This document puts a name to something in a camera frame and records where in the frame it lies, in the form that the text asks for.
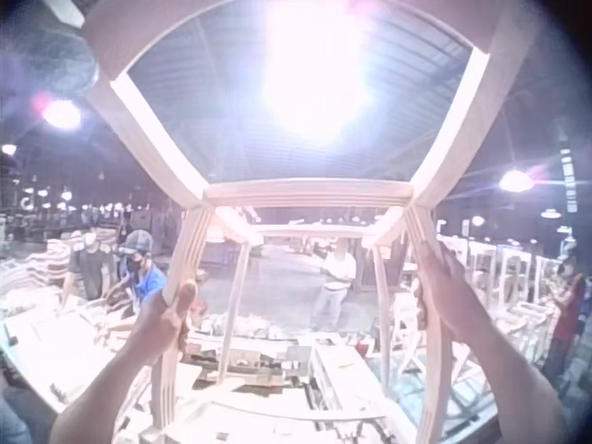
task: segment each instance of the white shirt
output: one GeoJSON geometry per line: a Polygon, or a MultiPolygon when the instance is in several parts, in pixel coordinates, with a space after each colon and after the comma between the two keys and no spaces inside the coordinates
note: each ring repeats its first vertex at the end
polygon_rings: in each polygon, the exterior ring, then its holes
{"type": "MultiPolygon", "coordinates": [[[[342,261],[337,260],[334,253],[329,253],[322,268],[328,271],[329,275],[336,278],[355,279],[356,263],[353,256],[349,253],[345,253],[345,257],[342,261]]],[[[329,276],[325,288],[328,290],[344,290],[348,289],[351,285],[351,282],[338,282],[329,276]]]]}

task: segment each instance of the bright light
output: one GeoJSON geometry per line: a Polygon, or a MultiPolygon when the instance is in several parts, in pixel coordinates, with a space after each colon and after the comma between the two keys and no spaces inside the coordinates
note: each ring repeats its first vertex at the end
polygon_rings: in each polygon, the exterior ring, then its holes
{"type": "Polygon", "coordinates": [[[535,182],[530,176],[517,169],[508,171],[499,181],[499,187],[509,192],[524,192],[531,190],[534,186],[535,182]]]}
{"type": "Polygon", "coordinates": [[[2,152],[6,155],[15,155],[17,151],[17,145],[13,145],[12,143],[7,143],[6,145],[2,145],[2,152]]]}
{"type": "Polygon", "coordinates": [[[545,217],[546,219],[559,219],[561,217],[561,213],[554,210],[553,208],[549,208],[543,211],[540,215],[541,217],[545,217]]]}
{"type": "Polygon", "coordinates": [[[473,216],[471,223],[476,227],[481,227],[483,224],[485,224],[485,219],[481,216],[473,216]]]}
{"type": "Polygon", "coordinates": [[[80,110],[68,100],[56,100],[44,109],[43,118],[56,128],[73,130],[80,124],[80,110]]]}
{"type": "Polygon", "coordinates": [[[362,22],[344,2],[269,2],[267,8],[265,103],[287,130],[330,142],[368,102],[362,22]]]}

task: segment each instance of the face mask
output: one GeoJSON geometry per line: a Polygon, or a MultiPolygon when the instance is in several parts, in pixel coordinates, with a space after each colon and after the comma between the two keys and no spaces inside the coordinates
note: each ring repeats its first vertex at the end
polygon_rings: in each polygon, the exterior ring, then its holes
{"type": "Polygon", "coordinates": [[[574,272],[574,267],[572,265],[564,265],[563,266],[563,275],[564,276],[571,276],[574,272]]]}
{"type": "Polygon", "coordinates": [[[134,261],[132,258],[129,257],[126,259],[126,265],[128,266],[128,270],[131,273],[137,273],[140,271],[140,268],[142,268],[142,260],[134,261]]]}

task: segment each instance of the unfinished wooden chair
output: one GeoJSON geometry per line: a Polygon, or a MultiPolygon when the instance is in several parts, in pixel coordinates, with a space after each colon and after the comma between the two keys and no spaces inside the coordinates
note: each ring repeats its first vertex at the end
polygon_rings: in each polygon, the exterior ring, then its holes
{"type": "MultiPolygon", "coordinates": [[[[100,78],[88,102],[110,125],[150,177],[187,209],[173,253],[164,291],[171,304],[175,289],[194,276],[212,220],[225,236],[242,245],[229,296],[227,335],[223,342],[218,383],[224,384],[230,356],[234,319],[249,251],[262,237],[344,237],[363,239],[372,249],[380,307],[381,383],[389,391],[390,297],[380,246],[389,246],[403,232],[416,248],[429,242],[439,254],[430,211],[452,190],[486,138],[523,63],[538,28],[537,14],[522,2],[466,0],[434,2],[400,0],[384,3],[404,8],[452,33],[473,47],[450,111],[423,164],[409,183],[365,179],[271,179],[210,184],[173,142],[130,76],[129,69],[152,45],[182,23],[225,2],[195,0],[102,0],[86,18],[72,20],[92,48],[100,78]],[[372,226],[249,225],[232,207],[382,207],[388,208],[372,226]]],[[[385,416],[400,443],[438,442],[448,400],[452,353],[450,332],[435,310],[433,281],[422,271],[425,286],[418,302],[418,324],[425,329],[425,401],[419,426],[396,402],[378,399],[375,390],[360,396],[385,416]]],[[[175,418],[175,375],[178,351],[171,348],[153,369],[154,429],[163,430],[175,418]]],[[[347,413],[350,418],[362,413],[347,413]]]]}

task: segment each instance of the person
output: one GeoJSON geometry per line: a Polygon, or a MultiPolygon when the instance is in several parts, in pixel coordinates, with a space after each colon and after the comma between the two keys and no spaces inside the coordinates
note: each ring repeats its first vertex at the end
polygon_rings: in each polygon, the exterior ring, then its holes
{"type": "Polygon", "coordinates": [[[31,432],[25,422],[0,393],[0,442],[2,444],[32,444],[31,432]]]}
{"type": "Polygon", "coordinates": [[[330,253],[321,266],[321,273],[327,275],[327,281],[313,305],[313,330],[319,330],[323,326],[323,315],[327,307],[329,328],[333,331],[337,329],[341,303],[347,296],[356,274],[355,259],[348,253],[349,248],[348,240],[339,238],[335,252],[330,253]]]}
{"type": "MultiPolygon", "coordinates": [[[[131,226],[131,212],[126,211],[123,213],[123,217],[121,218],[121,223],[119,224],[119,228],[117,229],[117,246],[121,247],[130,233],[133,231],[133,227],[131,226]]],[[[125,260],[122,260],[121,254],[117,255],[117,278],[119,280],[123,279],[127,275],[126,263],[125,260]]]]}
{"type": "MultiPolygon", "coordinates": [[[[429,276],[434,308],[442,322],[481,363],[498,406],[503,441],[561,442],[566,437],[566,425],[557,394],[495,327],[464,279],[463,266],[446,247],[439,248],[443,262],[429,245],[418,249],[420,278],[423,281],[429,276]]],[[[182,326],[196,293],[195,282],[189,281],[177,292],[172,307],[166,306],[162,293],[148,302],[123,349],[58,416],[50,444],[111,441],[117,413],[137,373],[175,340],[183,346],[182,326]]]]}
{"type": "Polygon", "coordinates": [[[78,283],[79,295],[87,301],[101,297],[109,288],[115,275],[115,263],[111,247],[97,240],[94,228],[83,230],[80,242],[72,246],[68,272],[62,289],[61,307],[66,305],[78,283]]]}
{"type": "Polygon", "coordinates": [[[119,228],[117,229],[117,245],[123,245],[130,233],[133,231],[130,221],[131,212],[124,212],[123,217],[121,218],[121,224],[119,224],[119,228]]]}
{"type": "Polygon", "coordinates": [[[133,315],[103,326],[103,334],[109,331],[130,330],[142,306],[167,283],[165,274],[152,260],[153,239],[148,231],[137,229],[126,238],[119,251],[124,254],[128,275],[109,289],[104,297],[109,301],[119,290],[129,289],[133,315]]]}
{"type": "Polygon", "coordinates": [[[145,301],[123,348],[55,420],[50,444],[112,441],[117,414],[136,375],[175,341],[184,349],[183,326],[196,294],[197,284],[190,280],[177,290],[170,307],[161,290],[145,301]]]}
{"type": "Polygon", "coordinates": [[[420,279],[430,276],[440,319],[480,363],[498,407],[503,442],[564,441],[567,427],[557,393],[494,325],[464,279],[461,263],[444,245],[439,248],[443,262],[427,243],[418,249],[420,279]]]}
{"type": "Polygon", "coordinates": [[[558,387],[560,376],[565,370],[566,358],[578,326],[580,305],[586,292],[586,280],[580,262],[577,247],[573,247],[558,269],[558,273],[565,280],[566,288],[559,297],[553,299],[561,313],[543,365],[543,375],[555,388],[558,387]]]}

